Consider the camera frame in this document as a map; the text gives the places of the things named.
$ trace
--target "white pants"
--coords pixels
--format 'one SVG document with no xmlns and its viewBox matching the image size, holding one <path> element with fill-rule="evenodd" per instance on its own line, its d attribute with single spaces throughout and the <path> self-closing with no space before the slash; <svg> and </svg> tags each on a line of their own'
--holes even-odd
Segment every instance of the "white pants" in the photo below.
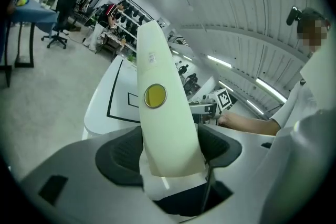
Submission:
<svg viewBox="0 0 336 224">
<path fill-rule="evenodd" d="M 96 23 L 93 33 L 84 41 L 84 45 L 88 46 L 90 50 L 96 50 L 97 39 L 103 33 L 104 27 Z"/>
</svg>

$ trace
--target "white corrugated ceiling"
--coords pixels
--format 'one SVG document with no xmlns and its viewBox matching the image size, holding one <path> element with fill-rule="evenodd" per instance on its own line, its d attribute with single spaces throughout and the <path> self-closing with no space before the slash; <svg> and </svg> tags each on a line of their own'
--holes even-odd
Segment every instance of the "white corrugated ceiling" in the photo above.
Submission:
<svg viewBox="0 0 336 224">
<path fill-rule="evenodd" d="M 295 25 L 286 24 L 291 7 L 312 7 L 331 18 L 324 0 L 149 1 L 174 24 L 198 59 L 269 114 L 274 114 L 281 102 L 259 88 L 255 79 L 262 78 L 288 97 L 309 56 L 297 41 Z M 232 70 L 211 62 L 206 55 L 231 63 Z"/>
</svg>

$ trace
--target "metal ring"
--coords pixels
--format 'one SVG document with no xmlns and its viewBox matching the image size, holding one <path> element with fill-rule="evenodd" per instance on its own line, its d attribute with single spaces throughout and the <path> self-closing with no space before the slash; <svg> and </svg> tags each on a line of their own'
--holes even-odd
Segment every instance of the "metal ring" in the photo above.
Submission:
<svg viewBox="0 0 336 224">
<path fill-rule="evenodd" d="M 165 96 L 164 96 L 164 100 L 161 102 L 161 104 L 159 104 L 159 105 L 157 105 L 157 106 L 150 106 L 150 105 L 147 104 L 147 102 L 146 102 L 146 94 L 147 94 L 148 90 L 149 90 L 151 87 L 155 86 L 155 85 L 161 86 L 161 87 L 164 89 L 164 94 L 165 94 Z M 145 101 L 145 104 L 146 104 L 150 109 L 157 109 L 157 108 L 159 108 L 160 106 L 162 106 L 162 105 L 166 102 L 166 100 L 167 100 L 167 89 L 166 89 L 164 86 L 162 86 L 161 84 L 155 83 L 155 84 L 150 85 L 150 86 L 146 89 L 145 94 L 144 94 L 143 97 L 144 97 L 143 99 L 144 99 L 144 101 Z"/>
</svg>

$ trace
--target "gray floor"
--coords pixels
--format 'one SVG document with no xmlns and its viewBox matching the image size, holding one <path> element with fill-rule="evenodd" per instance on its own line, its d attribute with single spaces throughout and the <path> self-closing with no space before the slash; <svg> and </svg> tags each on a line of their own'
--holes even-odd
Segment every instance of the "gray floor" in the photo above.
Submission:
<svg viewBox="0 0 336 224">
<path fill-rule="evenodd" d="M 28 55 L 29 29 L 23 28 L 22 55 Z M 18 26 L 10 33 L 9 44 L 14 44 Z M 81 42 L 86 33 L 70 37 Z M 65 50 L 47 49 L 42 35 L 36 28 L 34 68 L 14 69 L 10 88 L 0 72 L 0 147 L 18 180 L 55 151 L 81 140 L 87 106 L 110 64 L 109 55 L 95 55 L 72 40 Z"/>
</svg>

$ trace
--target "black office chair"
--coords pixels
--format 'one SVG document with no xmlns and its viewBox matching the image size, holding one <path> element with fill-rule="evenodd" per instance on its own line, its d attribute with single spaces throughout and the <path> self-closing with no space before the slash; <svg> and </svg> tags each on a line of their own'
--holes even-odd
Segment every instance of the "black office chair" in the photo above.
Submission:
<svg viewBox="0 0 336 224">
<path fill-rule="evenodd" d="M 64 37 L 60 37 L 59 34 L 63 32 L 63 30 L 68 29 L 67 22 L 68 17 L 72 13 L 72 10 L 76 4 L 76 0 L 58 0 L 57 6 L 56 6 L 56 12 L 58 12 L 58 18 L 57 18 L 57 24 L 53 28 L 54 31 L 57 31 L 56 35 L 53 35 L 51 37 L 51 42 L 47 45 L 47 48 L 50 48 L 50 45 L 54 43 L 55 41 L 60 42 L 63 44 L 63 49 L 67 48 L 66 43 L 68 40 Z"/>
</svg>

